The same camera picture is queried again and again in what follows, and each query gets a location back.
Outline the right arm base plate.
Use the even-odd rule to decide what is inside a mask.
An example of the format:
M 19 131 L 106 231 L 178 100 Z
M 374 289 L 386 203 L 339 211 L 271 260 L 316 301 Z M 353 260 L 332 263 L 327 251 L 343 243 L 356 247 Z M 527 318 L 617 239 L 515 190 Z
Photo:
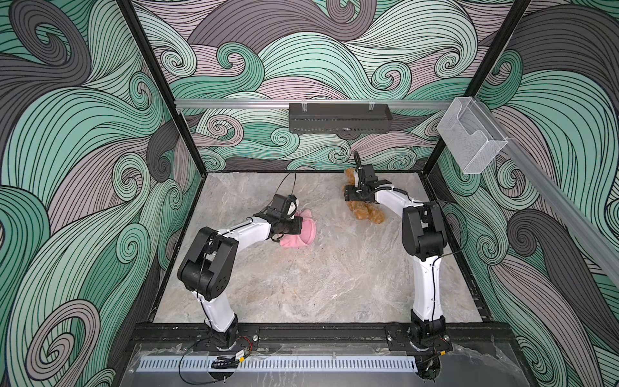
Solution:
M 388 323 L 385 334 L 392 351 L 444 355 L 453 350 L 451 341 L 446 338 L 447 324 L 443 316 L 433 321 Z

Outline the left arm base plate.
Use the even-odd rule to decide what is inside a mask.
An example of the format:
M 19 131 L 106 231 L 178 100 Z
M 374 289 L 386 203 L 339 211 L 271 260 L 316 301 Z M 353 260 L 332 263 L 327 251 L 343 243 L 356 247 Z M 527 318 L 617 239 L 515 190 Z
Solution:
M 232 352 L 242 348 L 253 352 L 260 338 L 260 327 L 255 323 L 234 322 L 227 331 L 217 332 L 203 324 L 193 350 L 198 352 Z

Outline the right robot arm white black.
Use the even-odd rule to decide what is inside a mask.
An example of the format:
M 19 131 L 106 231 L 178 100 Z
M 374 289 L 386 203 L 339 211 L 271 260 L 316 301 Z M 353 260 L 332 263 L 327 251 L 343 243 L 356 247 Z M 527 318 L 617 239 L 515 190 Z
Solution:
M 440 264 L 447 246 L 440 205 L 420 202 L 387 180 L 380 180 L 372 165 L 358 165 L 345 172 L 344 200 L 350 204 L 383 206 L 401 219 L 401 243 L 413 258 L 413 337 L 422 341 L 445 331 L 440 299 Z

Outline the pink teddy hoodie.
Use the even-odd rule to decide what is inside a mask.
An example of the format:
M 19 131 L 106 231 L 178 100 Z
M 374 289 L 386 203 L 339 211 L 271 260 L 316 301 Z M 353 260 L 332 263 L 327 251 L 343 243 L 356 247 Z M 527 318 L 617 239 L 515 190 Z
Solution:
M 301 233 L 299 235 L 284 235 L 279 242 L 282 248 L 304 248 L 314 243 L 317 226 L 311 210 L 304 209 L 297 212 L 296 216 L 302 218 Z

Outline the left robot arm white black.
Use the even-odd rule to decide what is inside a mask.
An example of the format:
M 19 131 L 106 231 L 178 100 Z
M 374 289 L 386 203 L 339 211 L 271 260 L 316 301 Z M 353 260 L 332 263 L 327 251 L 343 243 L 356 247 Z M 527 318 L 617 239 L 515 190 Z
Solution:
M 193 239 L 177 271 L 177 278 L 198 300 L 209 327 L 227 333 L 237 320 L 227 299 L 238 253 L 281 235 L 300 235 L 303 217 L 274 218 L 254 214 L 240 224 L 215 230 L 203 227 Z

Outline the brown teddy bear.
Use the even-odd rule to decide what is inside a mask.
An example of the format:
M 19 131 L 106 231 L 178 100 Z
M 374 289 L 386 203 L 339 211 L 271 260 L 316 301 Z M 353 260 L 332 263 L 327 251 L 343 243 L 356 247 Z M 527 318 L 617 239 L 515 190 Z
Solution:
M 349 211 L 358 220 L 369 220 L 374 224 L 385 222 L 385 213 L 376 205 L 362 202 L 346 202 Z

